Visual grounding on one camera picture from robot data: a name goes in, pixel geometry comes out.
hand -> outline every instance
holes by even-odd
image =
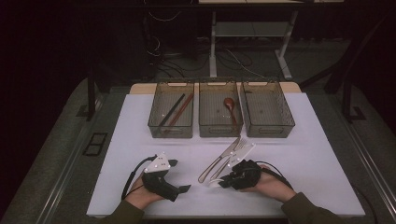
[[[262,176],[256,186],[247,189],[241,189],[242,192],[259,192],[267,197],[274,198],[282,203],[290,200],[296,192],[287,185],[276,179],[272,175],[262,172]]]
[[[131,186],[131,191],[126,196],[125,201],[143,210],[149,204],[162,200],[163,197],[148,191],[143,185],[143,173],[136,179]]]

silver utensil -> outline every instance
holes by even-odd
[[[239,141],[238,145],[233,149],[233,151],[236,151],[236,150],[241,149],[242,147],[244,147],[244,145],[245,145],[246,142],[247,142],[247,140],[246,140],[245,138],[242,138],[242,139]],[[229,161],[230,161],[230,157],[227,159],[226,162],[224,162],[224,163],[220,166],[220,168],[212,175],[212,177],[210,177],[210,180],[216,179],[216,178],[220,175],[220,173],[224,170],[224,168],[227,166],[227,164],[228,164]]]
[[[198,182],[203,183],[205,178],[207,177],[207,175],[209,174],[209,172],[216,166],[216,164],[219,163],[219,161],[221,161],[223,158],[230,156],[231,152],[233,151],[233,149],[238,146],[239,141],[241,140],[241,137],[239,136],[235,141],[233,141],[233,143],[230,144],[229,147],[227,147],[227,149],[225,149],[223,151],[223,153],[221,153],[221,155],[219,157],[217,157],[212,164],[210,164],[205,170],[204,172],[198,177]]]

person's left hand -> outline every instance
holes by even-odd
[[[162,196],[150,192],[145,188],[142,175],[143,173],[132,184],[131,190],[125,198],[126,202],[131,203],[141,210],[145,209],[149,204],[163,199]]]

person's right hand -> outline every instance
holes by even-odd
[[[276,179],[272,175],[262,172],[262,176],[256,186],[247,189],[241,189],[241,192],[259,192],[267,197],[276,199],[282,203],[290,200],[296,192],[287,185]]]

white tabletop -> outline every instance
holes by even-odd
[[[340,216],[363,216],[364,211],[336,159],[318,118],[304,93],[285,93],[296,126],[288,138],[247,138],[257,146],[247,160],[267,161],[278,168],[296,191],[302,191],[314,204]],[[145,216],[188,217],[283,217],[280,203],[257,193],[242,193],[232,188],[211,189],[208,177],[198,183],[202,171],[235,138],[201,138],[197,113],[194,113],[192,139],[153,139],[148,120],[153,94],[127,95],[111,139],[106,158],[87,211],[88,216],[111,214],[129,174],[146,157],[165,152],[178,160],[165,179],[179,187],[191,184],[187,193],[174,203],[160,201],[146,209]],[[198,96],[194,112],[198,111]],[[220,175],[227,175],[226,168]]]

